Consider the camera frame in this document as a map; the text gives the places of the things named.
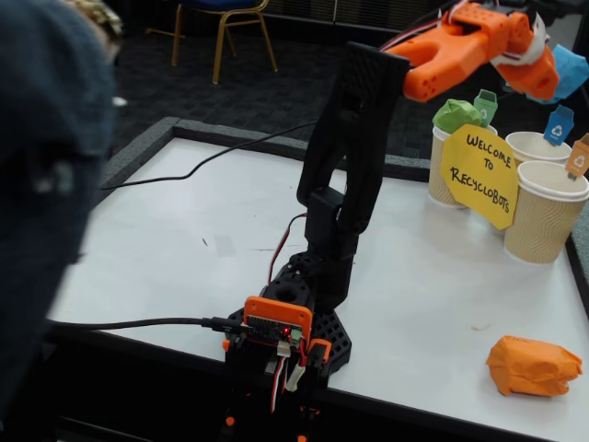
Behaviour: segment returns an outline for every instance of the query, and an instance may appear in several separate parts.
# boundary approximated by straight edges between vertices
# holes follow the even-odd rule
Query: person
[[[120,37],[99,0],[0,0],[0,420],[96,201]]]

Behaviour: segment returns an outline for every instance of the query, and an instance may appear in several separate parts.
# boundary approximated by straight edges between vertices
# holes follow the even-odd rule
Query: orange plastic piece
[[[266,320],[276,320],[301,327],[303,337],[311,341],[311,325],[313,313],[306,307],[275,301],[265,297],[249,297],[244,309],[244,322],[248,323],[250,316],[257,316]]]
[[[487,365],[499,391],[559,396],[568,381],[583,373],[583,361],[564,348],[531,339],[503,336],[491,349]]]
[[[513,89],[536,99],[552,99],[559,85],[554,55],[548,46],[534,64],[498,64],[495,68]]]
[[[530,29],[530,20],[526,14],[514,12],[509,16],[509,41],[507,52],[525,53],[534,39],[534,32]]]
[[[465,81],[480,66],[504,52],[524,53],[534,38],[525,14],[486,10],[480,4],[467,3],[448,23],[387,49],[406,57],[414,66],[405,77],[403,93],[408,99],[425,102]],[[465,34],[465,26],[478,28]],[[532,66],[505,66],[505,79],[519,92],[539,99],[551,99],[558,85],[558,74],[549,55]]]
[[[314,339],[314,340],[312,340],[312,341],[311,341],[311,343],[309,344],[309,348],[308,348],[308,350],[306,351],[306,352],[307,352],[307,354],[311,353],[311,350],[312,350],[312,349],[313,349],[313,347],[314,347],[315,345],[317,345],[317,344],[319,344],[319,345],[324,345],[324,346],[326,347],[326,348],[325,348],[325,353],[323,354],[323,362],[324,362],[325,364],[327,364],[327,363],[328,363],[328,361],[329,361],[329,354],[331,353],[331,342],[329,342],[329,341],[326,341],[325,339]]]

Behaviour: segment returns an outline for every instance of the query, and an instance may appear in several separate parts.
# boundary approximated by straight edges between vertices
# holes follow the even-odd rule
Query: robotic arm
[[[353,255],[380,191],[398,97],[427,101],[491,62],[514,89],[550,99],[559,76],[545,39],[532,6],[462,1],[439,26],[384,51],[349,43],[309,141],[297,191],[307,207],[308,249],[231,316],[249,331],[227,336],[230,366],[239,373],[252,370],[255,354],[262,361],[258,369],[272,373],[277,353],[290,357],[292,351],[305,360],[304,383],[327,386],[329,375],[350,359],[352,342],[334,309],[347,297]],[[344,157],[345,195],[329,186]]]

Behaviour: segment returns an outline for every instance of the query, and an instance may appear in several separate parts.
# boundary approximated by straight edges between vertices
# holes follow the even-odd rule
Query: orange crumpled paper
[[[583,373],[581,358],[553,343],[503,336],[491,348],[487,365],[499,391],[559,396]]]

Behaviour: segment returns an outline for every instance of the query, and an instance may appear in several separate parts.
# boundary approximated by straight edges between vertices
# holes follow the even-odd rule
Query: yellow sign
[[[459,203],[498,229],[513,223],[517,167],[512,148],[499,136],[465,124],[444,142],[440,175]]]

